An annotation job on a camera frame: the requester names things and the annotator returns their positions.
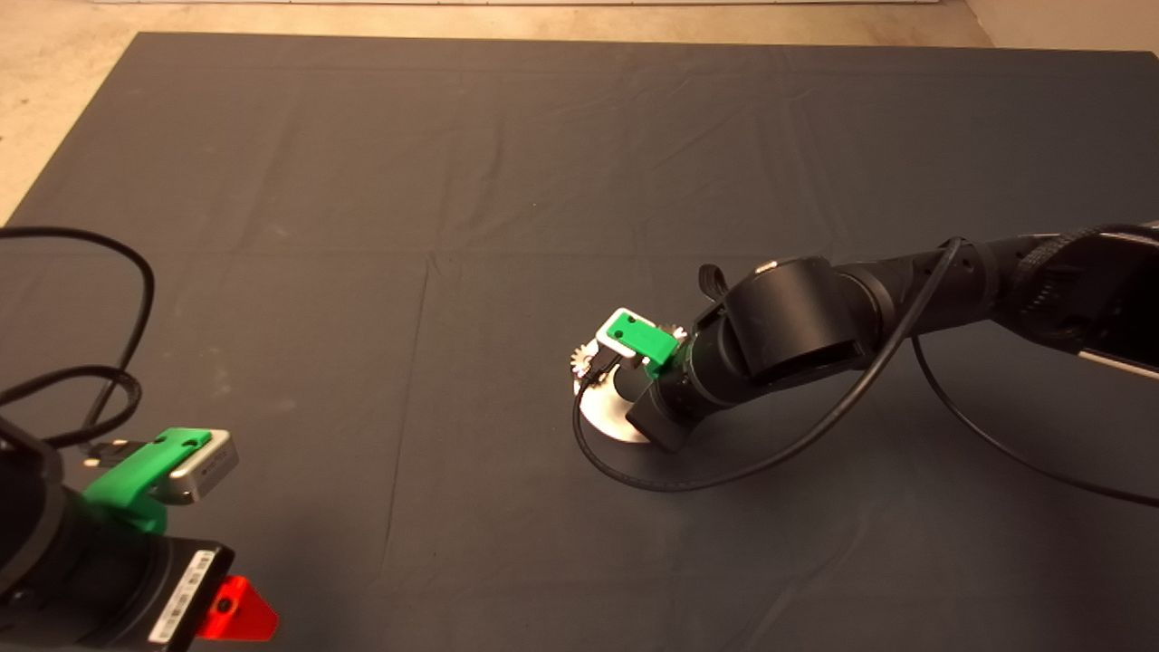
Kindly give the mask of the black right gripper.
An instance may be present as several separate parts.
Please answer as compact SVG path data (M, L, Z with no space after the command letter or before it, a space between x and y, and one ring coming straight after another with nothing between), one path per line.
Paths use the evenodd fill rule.
M688 340L675 352L627 411L627 422L646 441L675 453L693 430L726 409L726 356L720 340Z

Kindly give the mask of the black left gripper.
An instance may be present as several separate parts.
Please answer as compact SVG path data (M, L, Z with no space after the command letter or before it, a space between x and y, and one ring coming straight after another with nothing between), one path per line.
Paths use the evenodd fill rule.
M235 550L210 540L99 543L65 583L63 646L187 651L198 627L206 640L272 640L277 611L247 578L226 577L233 565Z

